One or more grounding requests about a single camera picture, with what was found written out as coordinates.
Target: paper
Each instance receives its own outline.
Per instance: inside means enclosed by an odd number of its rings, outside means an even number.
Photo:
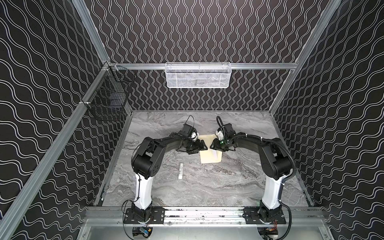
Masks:
[[[208,147],[206,151],[200,151],[200,160],[201,163],[214,163],[221,162],[221,156],[223,152],[210,149],[212,142],[217,138],[215,134],[212,135],[199,135],[200,140],[204,140],[205,144]]]

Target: white cylindrical tube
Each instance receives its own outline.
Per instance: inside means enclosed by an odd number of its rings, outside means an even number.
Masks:
[[[179,179],[183,179],[183,170],[184,170],[184,163],[180,163],[179,165]]]

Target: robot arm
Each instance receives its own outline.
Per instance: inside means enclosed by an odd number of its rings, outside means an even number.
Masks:
[[[230,123],[223,125],[220,117],[217,117],[217,122],[220,126],[216,131],[218,139],[213,141],[210,146],[211,149],[225,152],[235,151],[237,147],[243,147],[260,155],[262,169],[266,174],[266,182],[259,214],[263,222],[272,222],[276,215],[282,214],[280,198],[284,182],[296,173],[293,160],[288,157],[279,138],[263,139],[243,132],[236,134]]]
[[[196,129],[184,124],[178,133],[172,133],[169,137],[152,139],[146,137],[139,145],[139,149],[132,158],[131,165],[136,173],[136,197],[132,202],[135,217],[141,222],[146,222],[151,214],[151,189],[153,177],[160,169],[164,154],[176,149],[179,152],[195,154],[202,150],[208,150],[204,140],[198,139]]]

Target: gray marble surface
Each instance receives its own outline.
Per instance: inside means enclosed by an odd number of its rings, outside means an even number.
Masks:
[[[189,114],[194,116],[201,135],[214,134],[218,128],[216,116],[220,115],[223,123],[232,123],[236,132],[277,137],[269,114],[264,112],[134,112],[103,206],[120,206],[134,198],[133,150],[147,136],[162,138],[178,132]],[[182,180],[177,179],[180,162],[184,163]],[[258,206],[264,186],[259,155],[250,150],[225,152],[222,161],[214,164],[201,164],[199,154],[172,150],[165,154],[154,177],[152,199],[154,205],[165,206]],[[282,201],[290,206],[308,206],[296,178],[285,184]]]

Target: wavy line pattern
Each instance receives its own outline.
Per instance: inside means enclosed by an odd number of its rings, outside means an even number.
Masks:
[[[71,1],[0,0],[0,219],[101,69]]]
[[[123,126],[84,115],[12,239],[76,239]]]
[[[128,72],[119,68],[127,80]],[[136,110],[268,110],[289,70],[236,70],[228,88],[168,88],[164,71],[140,70],[128,102]]]
[[[384,1],[344,0],[275,119],[335,239],[384,239]]]
[[[85,2],[115,63],[291,63],[328,0]]]

